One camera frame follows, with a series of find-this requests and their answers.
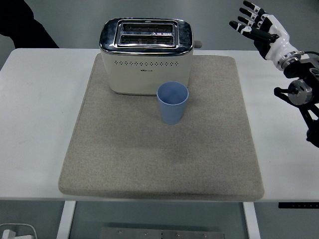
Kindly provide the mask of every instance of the toaster vent hole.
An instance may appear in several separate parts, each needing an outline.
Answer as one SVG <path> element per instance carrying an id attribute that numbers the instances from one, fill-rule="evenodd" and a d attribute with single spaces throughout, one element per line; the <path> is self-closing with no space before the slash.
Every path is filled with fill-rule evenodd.
<path id="1" fill-rule="evenodd" d="M 114 61 L 115 65 L 125 66 L 178 66 L 178 62 L 133 62 L 133 61 Z"/>

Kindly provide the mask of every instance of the blue plastic cup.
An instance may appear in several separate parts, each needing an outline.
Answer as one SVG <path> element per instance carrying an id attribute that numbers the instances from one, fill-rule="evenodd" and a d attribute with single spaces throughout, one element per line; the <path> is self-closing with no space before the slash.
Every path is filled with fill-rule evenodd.
<path id="1" fill-rule="evenodd" d="M 187 87 L 180 82 L 169 81 L 159 87 L 156 95 L 162 120 L 168 124 L 177 124 L 188 100 Z"/>

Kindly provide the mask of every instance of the black cable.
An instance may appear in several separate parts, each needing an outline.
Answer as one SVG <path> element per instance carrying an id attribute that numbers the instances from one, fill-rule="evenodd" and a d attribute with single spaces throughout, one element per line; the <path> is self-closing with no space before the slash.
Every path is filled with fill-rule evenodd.
<path id="1" fill-rule="evenodd" d="M 315 52 L 315 51 L 305 51 L 304 53 L 305 53 L 305 54 L 314 54 L 314 55 L 319 56 L 319 53 L 318 53 L 318 52 Z"/>

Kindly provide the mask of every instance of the metal plate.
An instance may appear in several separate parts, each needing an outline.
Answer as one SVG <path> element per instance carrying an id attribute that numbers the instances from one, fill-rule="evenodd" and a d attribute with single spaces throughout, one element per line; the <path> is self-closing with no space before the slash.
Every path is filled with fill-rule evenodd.
<path id="1" fill-rule="evenodd" d="M 100 239 L 224 239 L 224 233 L 103 227 Z"/>

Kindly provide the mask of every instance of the toaster slot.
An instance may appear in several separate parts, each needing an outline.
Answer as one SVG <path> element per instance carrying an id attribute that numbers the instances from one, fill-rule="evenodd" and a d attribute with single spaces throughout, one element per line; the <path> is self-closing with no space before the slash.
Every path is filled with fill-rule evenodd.
<path id="1" fill-rule="evenodd" d="M 174 46 L 174 38 L 172 36 L 122 35 L 120 44 Z"/>
<path id="2" fill-rule="evenodd" d="M 122 31 L 173 32 L 173 25 L 164 23 L 123 23 Z"/>

